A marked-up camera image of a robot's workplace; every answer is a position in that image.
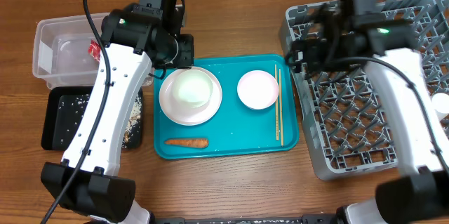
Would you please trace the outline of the wooden chopstick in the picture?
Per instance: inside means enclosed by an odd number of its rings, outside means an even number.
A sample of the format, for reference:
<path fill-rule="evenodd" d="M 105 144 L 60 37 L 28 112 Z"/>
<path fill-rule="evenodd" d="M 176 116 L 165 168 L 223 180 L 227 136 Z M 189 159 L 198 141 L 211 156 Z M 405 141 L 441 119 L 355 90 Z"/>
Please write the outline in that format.
<path fill-rule="evenodd" d="M 276 93 L 276 101 L 275 101 L 275 122 L 276 122 L 276 141 L 279 141 L 279 81 L 278 81 L 278 74 L 277 74 L 277 65 L 274 66 L 274 77 L 276 80 L 276 86 L 278 88 L 278 91 Z"/>
<path fill-rule="evenodd" d="M 281 76 L 281 70 L 279 70 L 279 116 L 280 116 L 280 139 L 281 139 L 281 146 L 284 146 L 284 136 L 283 136 L 283 92 L 282 92 L 282 76 Z"/>

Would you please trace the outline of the white bowl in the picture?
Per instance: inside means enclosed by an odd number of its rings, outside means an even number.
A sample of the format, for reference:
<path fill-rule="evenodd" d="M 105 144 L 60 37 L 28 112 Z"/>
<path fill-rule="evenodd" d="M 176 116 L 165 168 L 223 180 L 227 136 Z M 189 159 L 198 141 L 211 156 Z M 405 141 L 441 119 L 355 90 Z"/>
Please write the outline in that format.
<path fill-rule="evenodd" d="M 205 105 L 212 96 L 213 82 L 201 70 L 186 70 L 174 80 L 172 93 L 174 99 L 182 106 L 198 108 Z"/>

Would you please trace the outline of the small pink plate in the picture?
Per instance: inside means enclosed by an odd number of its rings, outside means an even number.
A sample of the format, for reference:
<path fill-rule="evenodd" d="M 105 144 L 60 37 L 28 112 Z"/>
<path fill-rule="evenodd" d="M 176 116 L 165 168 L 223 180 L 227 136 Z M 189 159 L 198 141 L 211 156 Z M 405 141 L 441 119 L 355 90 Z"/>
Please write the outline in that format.
<path fill-rule="evenodd" d="M 239 79 L 237 94 L 246 107 L 252 110 L 264 110 L 277 101 L 279 84 L 270 73 L 253 70 Z"/>

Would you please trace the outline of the large pink plate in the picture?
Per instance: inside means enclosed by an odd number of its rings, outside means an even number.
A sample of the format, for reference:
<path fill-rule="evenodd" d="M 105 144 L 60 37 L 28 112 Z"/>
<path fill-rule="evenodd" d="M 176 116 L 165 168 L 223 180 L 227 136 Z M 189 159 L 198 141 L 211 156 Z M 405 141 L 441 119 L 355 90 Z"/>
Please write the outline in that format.
<path fill-rule="evenodd" d="M 173 97 L 172 87 L 175 78 L 186 70 L 201 70 L 205 72 L 213 82 L 213 92 L 210 100 L 198 108 L 188 108 L 180 105 Z M 170 73 L 162 82 L 159 90 L 159 104 L 163 113 L 177 124 L 195 126 L 208 121 L 218 111 L 222 101 L 222 89 L 214 74 L 201 67 L 190 69 L 178 69 Z"/>

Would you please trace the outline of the red snack wrapper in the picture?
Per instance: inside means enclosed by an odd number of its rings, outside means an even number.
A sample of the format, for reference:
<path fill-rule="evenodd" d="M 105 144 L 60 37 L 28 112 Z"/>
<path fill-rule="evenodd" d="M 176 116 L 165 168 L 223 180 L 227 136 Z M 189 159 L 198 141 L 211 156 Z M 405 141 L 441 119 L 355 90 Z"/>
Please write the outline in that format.
<path fill-rule="evenodd" d="M 88 48 L 88 54 L 97 62 L 100 62 L 100 53 L 101 53 L 101 48 L 100 45 L 94 41 L 91 40 L 91 44 Z"/>

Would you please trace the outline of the orange carrot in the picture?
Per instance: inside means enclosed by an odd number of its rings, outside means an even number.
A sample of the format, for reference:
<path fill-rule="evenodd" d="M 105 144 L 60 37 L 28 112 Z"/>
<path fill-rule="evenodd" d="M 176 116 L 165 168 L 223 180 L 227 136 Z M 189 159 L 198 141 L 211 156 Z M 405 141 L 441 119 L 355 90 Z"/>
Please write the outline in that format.
<path fill-rule="evenodd" d="M 171 138 L 165 141 L 166 145 L 204 149 L 208 147 L 207 138 Z"/>

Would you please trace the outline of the white paper cup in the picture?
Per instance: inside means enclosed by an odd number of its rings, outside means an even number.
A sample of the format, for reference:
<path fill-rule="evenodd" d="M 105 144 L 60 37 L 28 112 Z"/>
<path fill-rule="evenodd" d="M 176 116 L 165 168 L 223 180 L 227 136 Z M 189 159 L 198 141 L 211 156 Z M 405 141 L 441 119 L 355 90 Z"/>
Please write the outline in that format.
<path fill-rule="evenodd" d="M 449 114 L 449 95 L 446 93 L 436 93 L 431 97 L 431 101 L 438 120 L 445 119 Z"/>

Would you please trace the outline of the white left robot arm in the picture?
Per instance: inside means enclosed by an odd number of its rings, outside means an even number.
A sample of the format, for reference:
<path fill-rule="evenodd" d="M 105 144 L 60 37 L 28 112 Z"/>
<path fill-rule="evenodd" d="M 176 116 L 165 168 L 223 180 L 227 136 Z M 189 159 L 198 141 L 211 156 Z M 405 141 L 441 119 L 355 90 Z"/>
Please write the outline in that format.
<path fill-rule="evenodd" d="M 185 0 L 139 0 L 92 29 L 100 64 L 86 110 L 61 161 L 45 163 L 41 172 L 53 207 L 95 222 L 155 221 L 136 202 L 135 182 L 118 176 L 120 156 L 133 104 L 152 70 L 194 63 L 193 37 L 180 31 L 184 16 Z"/>

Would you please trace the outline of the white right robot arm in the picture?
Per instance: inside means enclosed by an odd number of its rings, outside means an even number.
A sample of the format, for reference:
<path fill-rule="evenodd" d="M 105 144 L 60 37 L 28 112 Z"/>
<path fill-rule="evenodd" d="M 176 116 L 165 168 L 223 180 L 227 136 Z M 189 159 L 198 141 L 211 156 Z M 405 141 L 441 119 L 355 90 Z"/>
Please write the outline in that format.
<path fill-rule="evenodd" d="M 280 39 L 315 174 L 398 168 L 375 196 L 318 223 L 448 215 L 448 0 L 337 0 L 286 11 Z"/>

